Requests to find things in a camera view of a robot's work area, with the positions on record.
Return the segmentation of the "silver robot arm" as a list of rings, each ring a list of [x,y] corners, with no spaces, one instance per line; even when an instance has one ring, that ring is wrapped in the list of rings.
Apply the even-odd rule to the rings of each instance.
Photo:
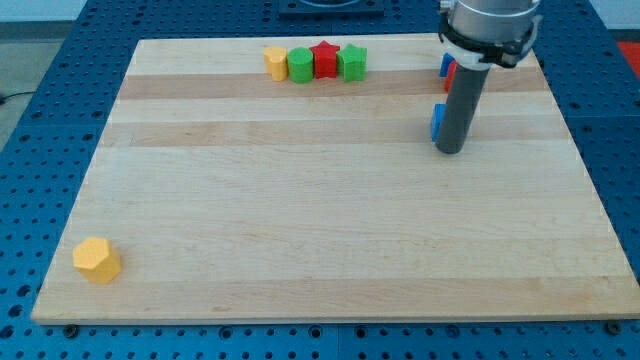
[[[441,0],[438,36],[459,65],[514,68],[536,41],[540,0]]]

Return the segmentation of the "blue block behind arm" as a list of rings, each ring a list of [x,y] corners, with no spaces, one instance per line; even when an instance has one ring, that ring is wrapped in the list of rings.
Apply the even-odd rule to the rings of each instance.
[[[452,62],[455,61],[455,58],[449,54],[449,53],[445,53],[442,57],[441,60],[441,65],[440,65],[440,70],[439,70],[439,76],[440,77],[446,77],[449,71],[449,67],[451,65]]]

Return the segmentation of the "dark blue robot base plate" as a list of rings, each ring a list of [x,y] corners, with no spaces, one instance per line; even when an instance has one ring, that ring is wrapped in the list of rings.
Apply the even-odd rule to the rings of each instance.
[[[384,14],[384,0],[280,0],[279,18]]]

